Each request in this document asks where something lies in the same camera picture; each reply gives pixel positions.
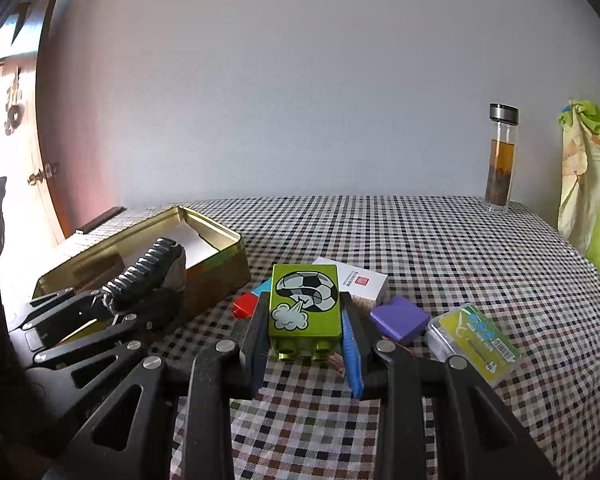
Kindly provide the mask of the black hair clip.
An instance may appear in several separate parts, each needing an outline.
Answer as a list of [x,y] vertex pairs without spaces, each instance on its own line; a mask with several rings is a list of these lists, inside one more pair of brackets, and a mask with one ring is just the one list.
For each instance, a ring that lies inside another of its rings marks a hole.
[[132,266],[102,285],[102,303],[114,314],[129,311],[155,292],[184,292],[186,251],[181,244],[158,237]]

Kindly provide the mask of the clear plastic box yellow label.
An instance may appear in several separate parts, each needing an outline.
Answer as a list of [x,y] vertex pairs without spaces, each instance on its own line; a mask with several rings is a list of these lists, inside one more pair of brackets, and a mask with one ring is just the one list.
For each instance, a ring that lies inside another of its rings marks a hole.
[[462,356],[491,386],[513,373],[524,360],[520,350],[477,306],[464,304],[432,318],[426,343],[439,362]]

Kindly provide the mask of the purple square box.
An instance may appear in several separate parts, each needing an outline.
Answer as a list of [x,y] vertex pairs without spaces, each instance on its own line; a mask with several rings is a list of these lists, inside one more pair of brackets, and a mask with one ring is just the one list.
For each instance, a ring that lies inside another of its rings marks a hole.
[[370,312],[378,330],[390,340],[408,346],[424,330],[430,314],[403,296],[394,296]]

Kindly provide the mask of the red toy brick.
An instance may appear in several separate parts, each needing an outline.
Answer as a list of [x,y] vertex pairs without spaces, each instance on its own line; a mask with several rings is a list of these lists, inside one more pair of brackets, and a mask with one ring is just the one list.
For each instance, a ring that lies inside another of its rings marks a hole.
[[233,301],[233,315],[238,320],[251,318],[259,302],[259,297],[252,292],[245,292]]

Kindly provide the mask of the white card box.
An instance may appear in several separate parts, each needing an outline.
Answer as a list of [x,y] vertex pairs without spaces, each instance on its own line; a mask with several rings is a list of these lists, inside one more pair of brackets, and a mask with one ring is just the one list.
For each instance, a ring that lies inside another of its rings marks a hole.
[[340,292],[348,292],[352,304],[364,314],[370,314],[389,298],[386,274],[323,257],[316,258],[313,263],[336,266]]

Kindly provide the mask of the teal blue box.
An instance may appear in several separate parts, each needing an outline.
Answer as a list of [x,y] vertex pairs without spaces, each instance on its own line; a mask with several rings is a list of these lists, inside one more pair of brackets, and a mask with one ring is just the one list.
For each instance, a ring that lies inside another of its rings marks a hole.
[[271,283],[272,283],[271,280],[266,280],[265,282],[261,283],[256,288],[254,288],[251,291],[251,293],[253,294],[253,296],[260,297],[262,292],[270,292],[271,291]]

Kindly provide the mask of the green soccer toy block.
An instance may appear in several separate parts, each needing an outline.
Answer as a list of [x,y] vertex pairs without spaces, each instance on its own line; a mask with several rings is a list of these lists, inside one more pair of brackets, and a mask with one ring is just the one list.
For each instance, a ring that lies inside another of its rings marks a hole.
[[277,359],[325,362],[342,335],[337,267],[331,263],[273,266],[268,338]]

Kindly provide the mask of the black bar on table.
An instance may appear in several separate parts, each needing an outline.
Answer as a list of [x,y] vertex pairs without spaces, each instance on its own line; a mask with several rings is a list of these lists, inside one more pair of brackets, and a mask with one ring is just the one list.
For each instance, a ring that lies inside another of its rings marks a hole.
[[84,223],[83,226],[79,226],[78,228],[76,228],[76,234],[91,233],[92,231],[94,231],[94,229],[97,229],[99,226],[102,226],[104,223],[108,222],[114,217],[117,217],[119,214],[122,214],[122,212],[125,211],[126,208],[122,206],[111,207],[104,211],[102,214],[99,214],[94,219]]

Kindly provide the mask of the wooden door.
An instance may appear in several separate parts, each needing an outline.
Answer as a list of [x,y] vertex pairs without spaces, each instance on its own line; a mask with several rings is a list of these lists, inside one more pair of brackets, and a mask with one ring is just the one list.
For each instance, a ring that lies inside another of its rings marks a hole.
[[22,246],[36,250],[54,247],[65,239],[50,192],[50,180],[35,186],[27,178],[48,162],[43,157],[38,126],[38,62],[40,62],[57,0],[34,0],[17,6],[24,15],[18,18],[12,43],[0,57],[1,84],[5,90],[0,121],[4,130],[7,89],[20,68],[21,103],[24,116],[20,127],[4,139],[6,143],[5,223],[7,233]]

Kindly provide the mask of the checkered tablecloth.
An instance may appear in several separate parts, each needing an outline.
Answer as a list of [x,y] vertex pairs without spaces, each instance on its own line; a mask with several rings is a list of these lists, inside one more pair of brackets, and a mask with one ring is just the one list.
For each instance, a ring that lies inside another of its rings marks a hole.
[[[238,232],[253,285],[276,263],[326,257],[385,274],[390,296],[432,315],[474,304],[522,353],[498,394],[564,479],[600,479],[600,274],[522,205],[471,197],[312,196],[196,200]],[[269,362],[235,401],[239,479],[367,479],[379,406],[333,368]]]

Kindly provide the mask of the door hanging ornament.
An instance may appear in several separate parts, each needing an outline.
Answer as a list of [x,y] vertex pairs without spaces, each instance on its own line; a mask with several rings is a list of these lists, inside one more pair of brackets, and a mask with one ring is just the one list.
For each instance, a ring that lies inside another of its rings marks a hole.
[[14,76],[12,77],[12,84],[7,89],[7,102],[5,104],[6,119],[4,122],[6,136],[11,136],[22,123],[24,106],[22,105],[21,100],[20,68],[17,67]]

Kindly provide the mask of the glass tea bottle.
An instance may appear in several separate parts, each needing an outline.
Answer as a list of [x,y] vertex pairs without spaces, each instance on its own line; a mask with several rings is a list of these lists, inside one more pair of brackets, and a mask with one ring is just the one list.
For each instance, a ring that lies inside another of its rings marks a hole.
[[510,105],[491,103],[490,119],[495,133],[490,145],[484,201],[490,211],[503,211],[508,206],[513,183],[519,110]]

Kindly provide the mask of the green patterned cloth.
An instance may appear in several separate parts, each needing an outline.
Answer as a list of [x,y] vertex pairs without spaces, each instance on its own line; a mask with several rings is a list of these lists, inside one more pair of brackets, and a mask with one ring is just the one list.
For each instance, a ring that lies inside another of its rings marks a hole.
[[572,100],[562,128],[562,192],[558,231],[600,272],[600,108]]

